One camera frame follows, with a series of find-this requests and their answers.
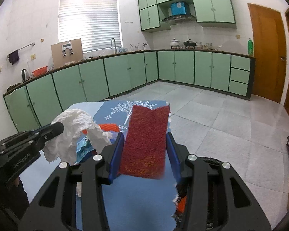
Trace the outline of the red scouring pad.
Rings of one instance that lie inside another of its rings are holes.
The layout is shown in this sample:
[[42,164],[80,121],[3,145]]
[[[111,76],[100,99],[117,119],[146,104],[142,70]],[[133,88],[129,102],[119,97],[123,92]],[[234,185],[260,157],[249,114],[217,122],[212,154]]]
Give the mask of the red scouring pad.
[[133,106],[119,173],[148,179],[163,177],[169,113],[169,106]]

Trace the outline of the white tissue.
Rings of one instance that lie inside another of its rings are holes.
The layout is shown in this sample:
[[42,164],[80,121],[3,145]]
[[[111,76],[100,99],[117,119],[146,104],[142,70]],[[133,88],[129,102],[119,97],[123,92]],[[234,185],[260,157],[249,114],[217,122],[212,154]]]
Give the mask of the white tissue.
[[93,117],[81,109],[65,110],[52,121],[51,125],[55,123],[62,123],[64,131],[45,143],[43,152],[48,162],[60,158],[70,165],[75,164],[78,139],[84,130],[87,131],[87,137],[97,153],[101,153],[105,146],[111,144],[112,133],[103,131],[94,122]]

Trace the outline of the orange plastic basin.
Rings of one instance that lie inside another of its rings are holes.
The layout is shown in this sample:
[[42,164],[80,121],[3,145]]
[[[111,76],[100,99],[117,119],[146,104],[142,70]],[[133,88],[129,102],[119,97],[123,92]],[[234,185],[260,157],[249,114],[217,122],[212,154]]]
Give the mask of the orange plastic basin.
[[48,71],[48,66],[43,66],[43,67],[40,67],[40,68],[34,70],[32,72],[32,74],[34,77],[38,77],[38,76],[41,76],[42,74],[47,73],[47,71]]

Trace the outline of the brown cardboard box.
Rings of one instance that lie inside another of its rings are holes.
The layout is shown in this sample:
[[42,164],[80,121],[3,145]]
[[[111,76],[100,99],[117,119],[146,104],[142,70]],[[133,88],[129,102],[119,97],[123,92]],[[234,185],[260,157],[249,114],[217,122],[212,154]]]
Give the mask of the brown cardboard box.
[[51,45],[54,69],[83,59],[82,40],[74,39]]

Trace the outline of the wall towel bar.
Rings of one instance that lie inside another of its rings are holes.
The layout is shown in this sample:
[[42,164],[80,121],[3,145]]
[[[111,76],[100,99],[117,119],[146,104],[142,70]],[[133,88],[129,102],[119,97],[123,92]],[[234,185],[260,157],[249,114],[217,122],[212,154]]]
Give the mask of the wall towel bar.
[[25,48],[28,48],[28,47],[33,47],[33,46],[35,46],[35,42],[32,42],[31,44],[28,44],[28,45],[26,45],[26,46],[23,46],[23,47],[21,47],[20,49],[16,49],[17,51],[20,51],[20,50],[22,50],[22,49],[25,49]]

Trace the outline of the dark hanging towel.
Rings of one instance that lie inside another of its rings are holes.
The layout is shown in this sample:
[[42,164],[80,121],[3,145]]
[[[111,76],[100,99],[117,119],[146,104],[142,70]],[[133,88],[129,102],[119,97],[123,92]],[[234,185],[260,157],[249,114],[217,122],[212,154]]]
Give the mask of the dark hanging towel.
[[19,53],[18,53],[18,49],[16,49],[15,51],[13,51],[12,53],[10,53],[8,55],[8,60],[11,63],[11,65],[16,64],[19,61]]

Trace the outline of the black trash bin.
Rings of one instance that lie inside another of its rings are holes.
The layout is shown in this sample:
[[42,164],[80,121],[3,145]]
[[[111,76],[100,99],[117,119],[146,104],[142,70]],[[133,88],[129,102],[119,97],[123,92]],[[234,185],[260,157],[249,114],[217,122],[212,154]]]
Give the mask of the black trash bin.
[[222,230],[228,219],[222,162],[190,154],[186,157],[177,181],[178,201],[187,196],[183,213],[172,215],[175,230]]

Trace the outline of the green bottle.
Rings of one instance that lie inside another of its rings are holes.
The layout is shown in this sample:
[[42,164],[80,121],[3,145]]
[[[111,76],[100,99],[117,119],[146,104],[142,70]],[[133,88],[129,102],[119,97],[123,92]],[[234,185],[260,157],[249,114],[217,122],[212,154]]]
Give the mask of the green bottle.
[[253,56],[254,55],[254,45],[251,38],[247,41],[247,48],[248,48],[248,55]]

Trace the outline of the white cooking pot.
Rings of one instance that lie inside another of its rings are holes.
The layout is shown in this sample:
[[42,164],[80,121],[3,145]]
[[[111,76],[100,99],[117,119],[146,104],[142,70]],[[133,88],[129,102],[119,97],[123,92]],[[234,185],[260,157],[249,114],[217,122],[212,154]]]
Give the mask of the white cooking pot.
[[179,49],[181,47],[180,46],[180,41],[176,40],[176,39],[172,39],[170,41],[170,46],[171,46],[171,49]]

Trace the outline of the blue paper carton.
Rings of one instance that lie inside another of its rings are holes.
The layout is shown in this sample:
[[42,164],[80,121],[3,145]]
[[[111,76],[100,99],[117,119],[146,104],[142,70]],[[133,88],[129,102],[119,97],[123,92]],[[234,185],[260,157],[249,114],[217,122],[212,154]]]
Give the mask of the blue paper carton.
[[82,139],[78,140],[76,147],[76,163],[81,163],[85,157],[90,157],[93,150],[94,148],[87,136],[84,136]]

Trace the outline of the chrome sink faucet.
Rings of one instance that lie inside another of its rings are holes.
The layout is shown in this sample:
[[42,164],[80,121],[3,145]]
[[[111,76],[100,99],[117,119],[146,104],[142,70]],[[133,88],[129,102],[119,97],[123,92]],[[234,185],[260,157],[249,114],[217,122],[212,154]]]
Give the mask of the chrome sink faucet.
[[117,54],[116,41],[115,41],[115,38],[114,38],[114,37],[111,38],[111,46],[110,46],[110,49],[113,49],[113,50],[114,50],[114,53]]

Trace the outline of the blue tree-print table mat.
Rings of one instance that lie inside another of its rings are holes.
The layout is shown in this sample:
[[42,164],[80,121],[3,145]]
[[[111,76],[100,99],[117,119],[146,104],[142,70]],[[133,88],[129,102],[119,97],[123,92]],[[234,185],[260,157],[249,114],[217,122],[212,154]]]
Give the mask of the blue tree-print table mat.
[[[126,135],[131,106],[116,110],[123,101],[83,102],[72,105],[89,113],[97,124],[113,123]],[[103,185],[103,198],[110,230],[173,230],[176,222],[173,199],[176,180],[169,159],[161,179],[119,175],[111,185]]]

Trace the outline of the green lower kitchen cabinets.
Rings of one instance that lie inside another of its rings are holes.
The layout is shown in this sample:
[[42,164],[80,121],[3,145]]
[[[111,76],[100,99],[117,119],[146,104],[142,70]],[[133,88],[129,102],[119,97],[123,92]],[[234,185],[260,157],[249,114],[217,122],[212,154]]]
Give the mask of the green lower kitchen cabinets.
[[89,59],[9,89],[3,99],[17,131],[49,124],[75,103],[99,102],[156,81],[249,99],[254,57],[230,52],[158,50]]

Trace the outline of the light blue table cover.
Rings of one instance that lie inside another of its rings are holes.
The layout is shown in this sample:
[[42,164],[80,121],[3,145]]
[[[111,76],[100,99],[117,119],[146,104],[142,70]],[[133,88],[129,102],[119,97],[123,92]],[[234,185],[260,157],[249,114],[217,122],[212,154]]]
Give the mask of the light blue table cover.
[[[94,120],[95,114],[103,104],[103,102],[76,103],[68,109],[81,109],[89,113]],[[48,179],[60,162],[63,162],[60,158],[57,158],[53,162],[48,162],[45,159],[44,152],[42,150],[37,161],[35,161],[20,175],[24,185],[24,190],[28,195],[29,202],[33,200],[44,182]]]

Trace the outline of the black wok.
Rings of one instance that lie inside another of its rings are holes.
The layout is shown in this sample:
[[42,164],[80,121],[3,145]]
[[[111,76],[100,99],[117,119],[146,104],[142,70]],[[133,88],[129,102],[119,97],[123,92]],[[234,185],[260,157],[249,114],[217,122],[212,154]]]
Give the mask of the black wok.
[[196,48],[196,42],[192,41],[191,39],[183,42],[186,49],[195,49]]

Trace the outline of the orange foam net roll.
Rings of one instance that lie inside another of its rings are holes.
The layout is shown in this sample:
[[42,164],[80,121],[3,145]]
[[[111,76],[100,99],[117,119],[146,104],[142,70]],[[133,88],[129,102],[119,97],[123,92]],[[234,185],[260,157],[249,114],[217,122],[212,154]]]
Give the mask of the orange foam net roll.
[[107,124],[99,124],[94,129],[84,129],[81,132],[84,135],[102,135],[105,131],[115,131],[120,132],[120,129],[117,124],[107,123]]

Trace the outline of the blue plastic bag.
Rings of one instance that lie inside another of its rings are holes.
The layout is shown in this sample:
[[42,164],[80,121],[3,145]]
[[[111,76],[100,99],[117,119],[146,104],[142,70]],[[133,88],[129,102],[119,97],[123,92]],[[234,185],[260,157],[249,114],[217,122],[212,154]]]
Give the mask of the blue plastic bag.
[[115,131],[105,131],[104,134],[110,142],[114,142],[119,133]]

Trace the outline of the steel kettle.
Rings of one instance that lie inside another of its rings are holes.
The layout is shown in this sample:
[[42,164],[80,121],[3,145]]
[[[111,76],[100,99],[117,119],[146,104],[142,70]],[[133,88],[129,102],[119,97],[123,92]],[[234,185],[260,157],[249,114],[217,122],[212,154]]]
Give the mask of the steel kettle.
[[26,82],[29,80],[29,72],[27,69],[22,69],[21,77],[22,77],[22,82]]

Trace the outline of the blue box on hood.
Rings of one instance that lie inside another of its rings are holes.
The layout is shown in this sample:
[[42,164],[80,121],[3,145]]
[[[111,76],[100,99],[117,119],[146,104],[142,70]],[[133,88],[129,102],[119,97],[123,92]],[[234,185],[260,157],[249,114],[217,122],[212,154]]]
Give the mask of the blue box on hood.
[[176,2],[171,4],[171,12],[173,16],[176,15],[187,15],[188,5],[185,2]]

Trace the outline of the white window blind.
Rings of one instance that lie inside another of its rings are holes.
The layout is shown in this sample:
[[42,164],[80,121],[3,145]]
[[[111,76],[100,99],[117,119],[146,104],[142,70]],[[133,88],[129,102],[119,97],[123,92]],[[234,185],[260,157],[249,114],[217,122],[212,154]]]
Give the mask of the white window blind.
[[59,0],[59,42],[81,39],[84,53],[122,46],[117,0]]

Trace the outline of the orange foam net sleeve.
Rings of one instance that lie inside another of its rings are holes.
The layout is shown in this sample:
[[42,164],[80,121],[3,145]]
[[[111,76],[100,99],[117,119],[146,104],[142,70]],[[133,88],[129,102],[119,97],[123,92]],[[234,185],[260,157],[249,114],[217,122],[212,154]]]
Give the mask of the orange foam net sleeve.
[[185,205],[186,205],[186,200],[187,200],[187,196],[182,197],[178,203],[177,203],[177,207],[176,210],[180,213],[183,213],[185,210]]

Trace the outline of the range hood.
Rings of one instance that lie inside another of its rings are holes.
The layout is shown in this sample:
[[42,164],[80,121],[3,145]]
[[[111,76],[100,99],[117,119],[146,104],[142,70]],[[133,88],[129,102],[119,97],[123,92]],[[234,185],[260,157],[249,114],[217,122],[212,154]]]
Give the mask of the range hood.
[[176,24],[176,23],[184,23],[187,21],[195,21],[196,17],[193,15],[172,15],[162,20],[164,23],[168,24]]

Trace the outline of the green upper wall cabinets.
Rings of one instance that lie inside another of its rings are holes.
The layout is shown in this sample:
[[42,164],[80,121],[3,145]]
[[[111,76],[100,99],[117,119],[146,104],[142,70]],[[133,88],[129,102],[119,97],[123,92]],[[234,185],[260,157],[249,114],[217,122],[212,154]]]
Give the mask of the green upper wall cabinets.
[[202,27],[236,28],[231,0],[138,0],[140,26],[142,31],[155,32],[171,29],[162,22],[172,16],[171,4],[185,2],[188,14],[196,17],[194,22]]

